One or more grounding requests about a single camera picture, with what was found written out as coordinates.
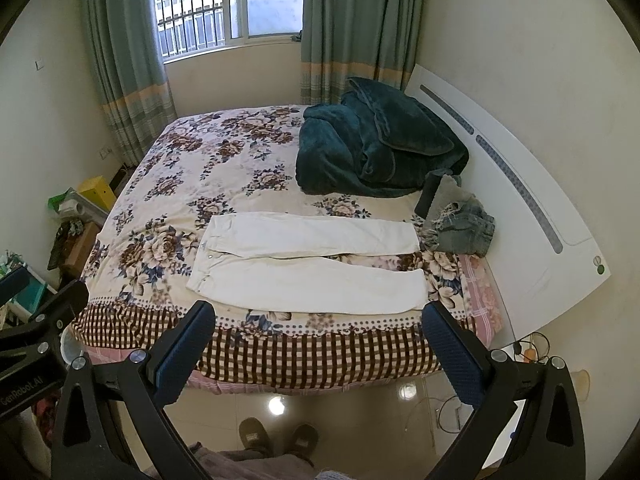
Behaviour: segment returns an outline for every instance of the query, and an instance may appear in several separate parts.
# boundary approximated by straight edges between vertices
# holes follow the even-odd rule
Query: electrical socket
[[[103,147],[100,148],[100,151],[98,152],[98,154],[100,155],[100,158],[102,160],[104,160],[105,158],[107,158],[109,156],[110,153],[113,153],[113,150],[111,149],[110,146],[108,145],[104,145]]]

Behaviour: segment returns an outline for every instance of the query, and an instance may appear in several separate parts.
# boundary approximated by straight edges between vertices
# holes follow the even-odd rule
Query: curtain
[[[422,1],[304,0],[302,102],[339,102],[353,75],[404,88],[414,68]]]
[[[136,166],[176,119],[158,54],[152,0],[81,0],[102,110],[127,166]]]

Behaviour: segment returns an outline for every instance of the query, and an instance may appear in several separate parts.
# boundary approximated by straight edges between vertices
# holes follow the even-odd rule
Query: headboard
[[[508,344],[570,309],[609,276],[596,241],[558,183],[483,108],[416,65],[405,90],[436,112],[465,143],[462,186],[495,217],[486,260],[504,302]]]

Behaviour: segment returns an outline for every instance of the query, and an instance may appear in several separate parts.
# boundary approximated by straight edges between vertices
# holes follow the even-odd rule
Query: white wall
[[[300,102],[300,44],[216,50],[165,66],[178,116]]]
[[[36,71],[35,60],[44,68]],[[0,46],[0,251],[46,272],[59,223],[47,198],[120,166],[109,143],[80,28],[79,0],[31,0]]]
[[[421,33],[417,62],[531,150],[609,262],[612,277],[543,330],[591,374],[598,478],[640,416],[640,52],[605,0],[426,0]]]

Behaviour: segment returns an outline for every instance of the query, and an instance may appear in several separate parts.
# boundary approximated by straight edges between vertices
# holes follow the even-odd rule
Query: floral bedspread
[[[90,302],[74,323],[81,342],[148,348],[175,326],[203,299],[186,282],[213,215],[273,211],[421,226],[413,215],[418,194],[381,199],[302,193],[295,180],[302,111],[300,106],[242,108],[181,118],[165,129],[116,202],[84,269]],[[353,265],[422,269],[430,298],[475,329],[456,256],[421,251],[334,257]],[[331,388],[437,369],[422,338],[420,311],[353,316],[214,307],[216,332],[198,370],[215,380]]]

